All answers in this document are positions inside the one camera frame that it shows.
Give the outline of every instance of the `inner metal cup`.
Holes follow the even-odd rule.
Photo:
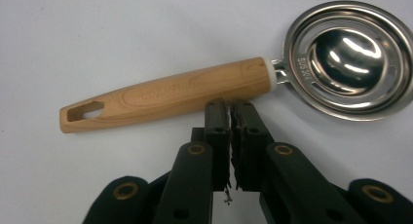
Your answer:
[[[413,34],[390,13],[359,2],[316,6],[289,28],[278,83],[347,120],[387,117],[413,97]]]

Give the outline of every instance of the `white background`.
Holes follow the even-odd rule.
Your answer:
[[[290,24],[331,0],[0,0],[0,223],[81,223],[124,175],[171,169],[204,113],[64,134],[59,108],[125,86],[230,61],[281,58]],[[412,0],[357,0],[413,27]],[[385,120],[322,114],[279,86],[255,98],[276,141],[332,183],[371,177],[413,200],[413,104]],[[265,223],[257,194],[215,194],[213,223]]]

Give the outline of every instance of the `wooden handle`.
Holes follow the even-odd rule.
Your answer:
[[[80,132],[157,120],[202,110],[209,100],[248,99],[267,93],[272,84],[263,58],[191,71],[102,94],[60,109],[60,129]],[[100,111],[94,118],[88,113]]]

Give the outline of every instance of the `metal rim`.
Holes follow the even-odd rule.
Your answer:
[[[388,90],[377,89],[360,96],[328,96],[328,91],[315,88],[317,82],[308,81],[315,78],[307,67],[300,68],[300,60],[308,62],[308,45],[311,43],[312,33],[329,30],[331,27],[352,28],[373,31],[391,45],[392,53],[389,66],[395,69],[394,84]],[[412,32],[399,19],[377,7],[353,1],[337,1],[318,5],[302,14],[289,28],[283,45],[284,64],[294,89],[310,105],[318,110],[347,120],[371,121],[387,117],[410,103],[413,97],[413,36]]]

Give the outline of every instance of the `white table surface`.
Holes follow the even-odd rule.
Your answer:
[[[290,24],[332,0],[0,0],[0,223],[81,223],[124,175],[171,169],[204,113],[64,134],[59,108],[225,62],[281,58]],[[357,0],[413,27],[412,0]],[[376,122],[309,107],[286,86],[252,103],[277,141],[299,147],[332,183],[370,177],[413,200],[413,104]],[[213,223],[265,223],[258,194],[214,195]]]

